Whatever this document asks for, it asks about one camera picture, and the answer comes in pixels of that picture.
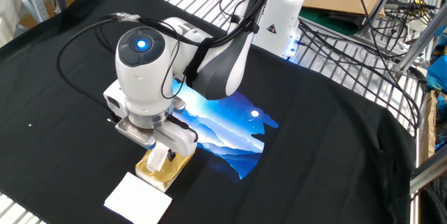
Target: blue mountain graphic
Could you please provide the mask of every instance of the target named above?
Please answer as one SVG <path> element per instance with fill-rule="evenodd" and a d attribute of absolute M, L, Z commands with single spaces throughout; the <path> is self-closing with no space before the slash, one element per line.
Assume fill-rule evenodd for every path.
<path fill-rule="evenodd" d="M 225 145 L 211 128 L 200 122 L 199 117 L 189 114 L 186 110 L 182 114 L 177 114 L 177 117 L 187 123 L 192 129 L 196 130 L 201 137 L 204 137 L 209 141 L 211 140 L 210 142 L 215 144 Z"/>
<path fill-rule="evenodd" d="M 230 147 L 218 147 L 212 143 L 199 143 L 203 146 L 204 149 L 210 150 L 213 154 L 219 155 L 246 155 L 246 154 L 255 154 L 253 151 L 245 151 L 241 149 L 233 149 Z"/>
<path fill-rule="evenodd" d="M 230 130 L 222 127 L 211 119 L 199 117 L 199 120 L 200 122 L 202 122 L 202 124 L 205 124 L 206 126 L 211 128 L 219 138 L 229 142 L 233 147 L 237 149 L 252 151 L 256 153 L 260 153 L 263 151 L 262 149 L 255 147 L 250 141 L 248 141 L 247 138 L 241 137 L 238 134 L 231 132 Z"/>
<path fill-rule="evenodd" d="M 198 143 L 197 147 L 210 151 L 214 155 L 223 158 L 232 168 L 234 168 L 237 173 L 239 174 L 239 178 L 243 179 L 247 174 L 249 174 L 253 168 L 256 166 L 256 164 L 259 161 L 259 158 L 261 157 L 260 153 L 254 153 L 252 151 L 244 151 L 244 150 L 235 150 L 235 153 L 240 154 L 219 154 L 221 152 L 224 152 L 223 150 L 219 149 L 226 149 L 227 147 L 218 147 L 215 144 L 211 143 L 205 143 L 206 146 L 202 143 Z"/>

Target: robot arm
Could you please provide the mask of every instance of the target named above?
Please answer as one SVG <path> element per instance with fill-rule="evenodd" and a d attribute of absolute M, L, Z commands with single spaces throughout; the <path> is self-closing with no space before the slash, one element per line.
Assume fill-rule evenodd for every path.
<path fill-rule="evenodd" d="M 259 40 L 255 39 L 254 42 L 263 42 L 264 38 L 269 40 L 266 36 L 271 34 L 281 35 L 273 36 L 261 47 L 276 54 L 272 49 L 282 47 L 284 51 L 290 38 L 296 38 L 296 20 L 302 5 L 302 2 L 294 3 L 296 1 L 299 0 L 269 0 L 260 23 L 260 33 L 256 36 Z M 247 0 L 237 7 L 235 15 L 241 20 L 231 24 L 230 33 L 244 22 L 258 4 L 258 0 Z M 263 27 L 265 24 L 270 26 L 271 20 L 278 28 L 277 33 Z M 169 18 L 164 24 L 195 43 L 211 38 L 179 18 Z M 254 32 L 244 30 L 218 47 L 205 49 L 196 70 L 197 75 L 190 80 L 187 77 L 186 82 L 206 99 L 225 98 L 234 93 L 242 81 L 253 37 Z M 135 28 L 125 33 L 118 42 L 115 55 L 118 80 L 104 92 L 110 109 L 122 118 L 116 129 L 146 149 L 153 148 L 159 141 L 182 156 L 191 155 L 198 136 L 187 125 L 173 120 L 172 112 L 184 108 L 184 103 L 174 96 L 171 87 L 174 77 L 184 79 L 186 68 L 196 60 L 193 57 L 199 51 L 196 45 L 181 43 L 149 27 Z"/>

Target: black fabric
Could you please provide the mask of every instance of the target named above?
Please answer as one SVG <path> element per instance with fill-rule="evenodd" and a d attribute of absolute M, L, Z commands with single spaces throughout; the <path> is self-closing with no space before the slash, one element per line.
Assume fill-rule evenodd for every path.
<path fill-rule="evenodd" d="M 447 224 L 447 174 L 441 175 L 422 189 L 420 222 Z"/>
<path fill-rule="evenodd" d="M 0 49 L 0 191 L 49 223 L 128 223 L 103 203 L 145 150 L 55 66 L 67 39 L 112 12 L 180 17 L 223 34 L 162 0 L 76 0 Z M 116 45 L 136 26 L 104 32 Z M 116 79 L 93 31 L 68 47 L 62 67 L 97 98 Z M 415 147 L 386 109 L 254 46 L 238 91 L 279 124 L 255 136 L 265 143 L 258 165 L 239 180 L 198 149 L 160 223 L 405 223 Z"/>
<path fill-rule="evenodd" d="M 200 64 L 203 62 L 208 50 L 212 45 L 213 40 L 211 38 L 205 38 L 200 45 L 197 47 L 196 53 L 194 54 L 193 59 L 189 62 L 188 67 L 186 68 L 186 84 L 189 87 L 193 87 L 193 81 L 197 79 L 197 70 Z"/>

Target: white tag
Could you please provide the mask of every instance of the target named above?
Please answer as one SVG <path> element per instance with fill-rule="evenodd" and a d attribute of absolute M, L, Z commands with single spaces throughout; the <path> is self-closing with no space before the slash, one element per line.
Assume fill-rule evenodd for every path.
<path fill-rule="evenodd" d="M 160 171 L 161 167 L 163 167 L 163 164 L 165 163 L 168 151 L 169 147 L 157 142 L 147 157 L 146 168 L 151 172 L 154 172 L 155 170 Z"/>
<path fill-rule="evenodd" d="M 104 206 L 135 224 L 158 223 L 172 199 L 143 180 L 126 173 Z"/>

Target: cable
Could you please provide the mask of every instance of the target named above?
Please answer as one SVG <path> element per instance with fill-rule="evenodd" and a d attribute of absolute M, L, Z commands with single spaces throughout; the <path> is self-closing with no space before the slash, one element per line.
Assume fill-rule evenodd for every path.
<path fill-rule="evenodd" d="M 96 22 L 86 28 L 84 28 L 83 30 L 77 32 L 74 36 L 72 36 L 70 39 L 68 39 L 64 45 L 62 45 L 62 48 L 60 49 L 57 58 L 56 58 L 56 68 L 57 68 L 57 72 L 59 73 L 59 76 L 61 76 L 62 80 L 71 88 L 73 88 L 74 90 L 76 90 L 77 92 L 81 93 L 82 95 L 90 98 L 91 100 L 93 100 L 94 102 L 98 103 L 100 106 L 104 107 L 104 109 L 106 109 L 109 113 L 110 116 L 112 117 L 112 120 L 116 120 L 117 119 L 117 115 L 108 107 L 107 103 L 104 103 L 98 99 L 96 99 L 95 97 L 93 97 L 90 93 L 88 93 L 87 91 L 85 91 L 84 89 L 81 89 L 79 86 L 77 86 L 76 84 L 73 84 L 64 74 L 64 72 L 62 71 L 62 67 L 61 67 L 61 57 L 62 54 L 64 53 L 65 49 L 78 37 L 80 37 L 82 34 L 84 34 L 85 32 L 94 29 L 96 27 L 99 27 L 101 25 L 104 24 L 108 24 L 111 22 L 116 22 L 115 19 L 106 19 L 100 22 Z"/>
<path fill-rule="evenodd" d="M 363 10 L 365 11 L 366 18 L 367 18 L 367 20 L 368 20 L 368 24 L 369 24 L 369 28 L 371 29 L 372 41 L 374 42 L 374 46 L 376 47 L 377 52 L 379 53 L 379 58 L 381 59 L 383 65 L 385 66 L 385 68 L 386 68 L 387 72 L 389 73 L 391 79 L 392 79 L 393 82 L 395 83 L 395 87 L 397 88 L 397 90 L 399 90 L 400 92 L 402 92 L 402 94 L 403 94 L 404 97 L 406 98 L 406 101 L 407 101 L 407 103 L 408 103 L 408 105 L 409 105 L 409 107 L 410 107 L 410 110 L 411 110 L 411 116 L 413 117 L 413 121 L 414 121 L 414 124 L 415 124 L 415 126 L 416 126 L 416 127 L 415 127 L 415 137 L 416 137 L 416 132 L 417 132 L 417 129 L 416 129 L 416 128 L 419 127 L 420 120 L 421 120 L 421 118 L 420 118 L 420 112 L 419 112 L 419 109 L 418 109 L 418 105 L 417 105 L 416 102 L 413 100 L 413 98 L 410 97 L 410 95 L 409 95 L 406 91 L 404 91 L 404 90 L 401 88 L 401 86 L 399 85 L 399 83 L 398 83 L 398 82 L 396 81 L 396 79 L 394 78 L 394 75 L 390 72 L 390 70 L 389 70 L 389 68 L 388 68 L 388 66 L 387 66 L 387 64 L 386 64 L 386 61 L 385 61 L 385 59 L 383 58 L 383 56 L 382 56 L 382 54 L 381 54 L 381 52 L 380 52 L 380 50 L 379 50 L 379 46 L 377 45 L 377 42 L 376 42 L 376 36 L 374 35 L 374 28 L 373 28 L 372 23 L 371 23 L 371 20 L 370 20 L 370 18 L 369 18 L 369 15 L 368 15 L 368 12 L 367 12 L 367 9 L 366 9 L 365 2 L 364 2 L 363 0 L 360 0 L 360 2 L 362 3 Z M 411 105 L 412 103 L 413 103 L 413 105 L 414 105 L 414 109 L 416 110 L 416 113 L 417 113 L 417 115 L 418 115 L 418 119 L 416 119 L 416 116 L 415 116 L 415 114 L 414 114 L 414 111 L 413 111 L 413 108 L 412 108 L 412 105 Z"/>
<path fill-rule="evenodd" d="M 314 52 L 315 54 L 317 54 L 317 55 L 319 55 L 319 56 L 321 56 L 321 57 L 324 57 L 324 58 L 326 58 L 326 59 L 329 59 L 326 55 L 324 55 L 324 54 L 321 54 L 320 52 L 318 52 L 317 50 L 315 50 L 314 48 L 312 48 L 310 45 L 307 45 L 307 44 L 305 44 L 305 43 L 300 43 L 300 45 L 302 45 L 302 46 L 305 46 L 305 47 L 308 47 L 312 52 Z M 340 64 L 349 64 L 349 65 L 352 65 L 352 66 L 360 66 L 360 67 L 369 67 L 369 68 L 374 68 L 374 69 L 376 69 L 376 70 L 386 70 L 385 68 L 379 68 L 379 67 L 376 67 L 376 66 L 370 66 L 370 65 L 367 65 L 367 64 L 356 64 L 356 63 L 354 63 L 354 62 L 348 62 L 348 61 L 340 61 L 340 60 L 334 60 L 334 59 L 329 59 L 329 60 L 331 60 L 331 61 L 336 61 L 336 62 L 338 62 L 338 63 L 340 63 Z M 422 78 L 421 77 L 412 77 L 412 76 L 410 76 L 410 75 L 403 75 L 403 74 L 400 74 L 401 76 L 404 76 L 404 77 L 407 77 L 407 78 L 411 78 L 411 79 L 414 79 L 414 80 L 418 80 L 419 82 L 422 82 L 422 83 L 427 83 L 427 80 L 425 79 L 425 77 L 423 76 Z"/>
<path fill-rule="evenodd" d="M 303 21 L 301 21 L 301 23 L 300 23 L 300 28 L 302 29 L 302 30 L 304 30 L 304 31 L 308 31 L 308 32 L 310 32 L 311 34 L 313 34 L 314 35 L 314 37 L 316 37 L 319 41 L 321 41 L 323 44 L 325 44 L 325 46 L 326 47 L 328 47 L 328 48 L 330 48 L 331 50 L 333 50 L 335 53 L 337 53 L 337 54 L 339 54 L 339 55 L 341 55 L 341 56 L 343 56 L 343 57 L 346 57 L 347 59 L 349 59 L 349 60 L 351 60 L 351 61 L 353 61 L 353 62 L 355 62 L 356 64 L 359 64 L 359 65 L 361 65 L 361 66 L 363 66 L 364 68 L 366 68 L 367 70 L 370 70 L 371 72 L 373 72 L 373 74 L 376 74 L 376 75 L 378 75 L 380 78 L 382 78 L 383 80 L 385 80 L 387 83 L 389 83 L 389 84 L 391 84 L 393 87 L 395 87 L 396 89 L 398 89 L 401 93 L 402 93 L 402 95 L 406 98 L 406 99 L 408 99 L 408 97 L 409 97 L 409 95 L 406 93 L 406 91 L 403 91 L 402 89 L 399 89 L 398 88 L 398 85 L 397 84 L 395 84 L 393 81 L 391 81 L 391 80 L 389 80 L 387 77 L 385 77 L 382 73 L 379 73 L 377 70 L 375 70 L 374 68 L 371 68 L 370 66 L 368 66 L 368 65 L 366 65 L 366 64 L 364 64 L 363 62 L 361 62 L 361 61 L 359 61 L 359 60 L 357 60 L 357 59 L 355 59 L 355 58 L 353 58 L 352 56 L 349 56 L 348 54 L 346 54 L 346 53 L 344 53 L 343 51 L 341 51 L 341 50 L 339 50 L 339 49 L 337 49 L 336 47 L 334 47 L 333 45 L 331 45 L 331 44 L 329 44 L 327 41 L 325 41 L 324 39 L 322 39 L 322 37 L 320 37 L 319 35 L 318 35 L 318 33 L 316 33 L 314 30 L 312 30 L 312 29 L 310 29 L 310 27 L 307 25 L 307 24 L 305 24 Z M 311 42 L 313 42 L 323 53 L 325 53 L 326 55 L 328 55 L 327 54 L 327 52 L 324 52 L 324 50 L 322 50 L 322 48 L 321 47 L 319 47 L 319 45 L 317 45 L 315 42 L 314 42 L 314 40 L 309 36 L 309 35 L 307 35 L 307 33 L 304 33 L 304 35 L 306 35 L 306 37 L 308 37 L 309 39 L 310 39 L 310 41 Z M 410 100 L 410 103 L 409 103 L 409 107 L 410 107 L 410 109 L 411 109 L 411 112 L 412 112 L 412 114 L 414 113 L 413 112 L 413 107 L 411 106 L 411 104 L 413 104 L 413 106 L 416 106 L 416 113 L 417 113 L 417 115 L 420 115 L 420 112 L 419 112 L 419 110 L 418 110 L 418 108 L 417 108 L 417 104 L 416 104 L 416 102 L 414 102 L 414 100 L 410 97 L 409 98 L 409 100 Z M 393 107 L 392 105 L 389 105 L 391 108 L 393 108 L 394 110 L 396 110 L 396 112 L 398 113 L 398 114 L 401 114 L 408 122 L 409 122 L 409 124 L 415 129 L 415 132 L 416 132 L 416 129 L 417 129 L 417 127 L 418 127 L 418 124 L 420 123 L 419 122 L 419 120 L 410 120 L 410 119 L 408 119 L 408 117 L 406 117 L 404 114 L 402 114 L 399 110 L 397 110 L 395 107 Z"/>
<path fill-rule="evenodd" d="M 326 56 L 327 56 L 327 58 L 329 58 L 330 60 L 332 60 L 332 61 L 334 61 L 334 63 L 339 67 L 339 68 L 341 68 L 350 78 L 352 78 L 353 80 L 356 80 L 356 78 L 354 77 L 354 76 L 352 76 L 352 74 L 350 74 L 350 72 L 348 72 L 347 71 L 347 69 L 345 69 L 341 64 L 339 64 L 338 62 L 337 62 L 337 60 L 335 60 L 334 58 L 332 58 L 325 50 L 323 50 L 323 48 L 321 47 L 321 46 L 319 46 L 316 42 L 315 42 L 315 40 L 314 39 L 312 39 L 312 37 L 311 36 L 309 36 L 309 35 L 307 35 L 307 33 L 304 33 L 304 35 L 311 41 L 311 43 L 313 43 L 315 46 L 317 46 L 317 48 L 320 50 L 320 51 L 322 51 Z M 376 71 L 376 70 L 374 70 L 373 68 L 369 68 L 368 66 L 366 66 L 364 63 L 362 63 L 362 62 L 360 62 L 360 61 L 358 61 L 357 59 L 354 59 L 354 58 L 352 58 L 351 56 L 349 56 L 349 55 L 347 55 L 348 56 L 348 58 L 350 59 L 350 60 L 352 60 L 352 61 L 354 61 L 354 62 L 357 62 L 357 64 L 360 64 L 360 65 L 364 65 L 363 67 L 366 67 L 368 70 L 371 70 L 374 74 L 376 74 L 376 75 L 379 75 L 379 76 L 381 76 L 381 74 L 379 73 L 379 74 L 377 74 L 378 72 Z M 366 87 L 364 84 L 362 84 L 361 82 L 357 82 L 357 84 L 359 84 L 363 89 L 365 89 L 366 91 L 368 91 L 368 92 L 370 92 L 371 94 L 374 94 L 374 92 L 373 91 L 371 91 L 371 89 L 369 89 L 368 87 Z M 413 123 L 411 123 L 411 120 L 405 115 L 405 114 L 403 114 L 402 112 L 400 112 L 396 107 L 394 107 L 393 105 L 390 105 L 389 103 L 388 103 L 388 101 L 386 101 L 386 100 L 384 100 L 383 98 L 381 98 L 380 96 L 376 96 L 379 100 L 381 100 L 382 102 L 384 102 L 385 104 L 387 104 L 389 107 L 391 107 L 392 109 L 394 109 L 398 114 L 400 114 L 404 119 L 406 119 L 408 122 L 409 122 L 409 124 L 412 126 L 412 127 L 414 127 L 415 128 L 415 126 L 414 126 L 414 124 Z"/>
<path fill-rule="evenodd" d="M 155 20 L 143 19 L 143 20 L 141 20 L 140 22 L 147 22 L 147 21 L 155 21 Z M 168 23 L 166 23 L 166 22 L 162 22 L 162 21 L 156 21 L 156 22 L 158 22 L 159 24 L 164 24 L 164 25 L 170 27 L 173 31 L 175 31 L 174 27 L 172 27 L 170 24 L 168 24 Z M 178 33 L 176 33 L 176 36 L 177 36 L 177 43 L 175 44 L 175 46 L 174 46 L 172 52 L 170 53 L 170 54 L 171 54 L 171 58 L 172 58 L 172 60 L 171 60 L 171 62 L 169 63 L 169 67 L 168 67 L 168 69 L 167 69 L 167 71 L 166 71 L 165 77 L 163 78 L 163 82 L 161 83 L 161 95 L 162 95 L 165 99 L 172 99 L 172 98 L 176 97 L 176 96 L 180 93 L 180 91 L 182 90 L 184 81 L 185 81 L 185 79 L 186 79 L 186 75 L 183 75 L 182 84 L 180 85 L 179 90 L 178 90 L 174 95 L 172 95 L 172 96 L 170 96 L 170 97 L 167 97 L 167 96 L 164 94 L 164 92 L 163 92 L 163 88 L 165 87 L 166 79 L 168 78 L 170 69 L 173 67 L 173 64 L 174 64 L 174 62 L 175 62 L 175 60 L 176 60 L 176 58 L 177 58 L 177 55 L 179 54 L 179 49 L 180 49 L 180 35 L 179 35 Z"/>
<path fill-rule="evenodd" d="M 223 13 L 223 14 L 225 14 L 225 15 L 232 15 L 232 14 L 228 14 L 227 12 L 225 12 L 224 10 L 223 10 L 223 8 L 222 8 L 222 1 L 224 1 L 224 0 L 220 0 L 219 1 L 219 9 L 221 10 L 221 13 Z"/>

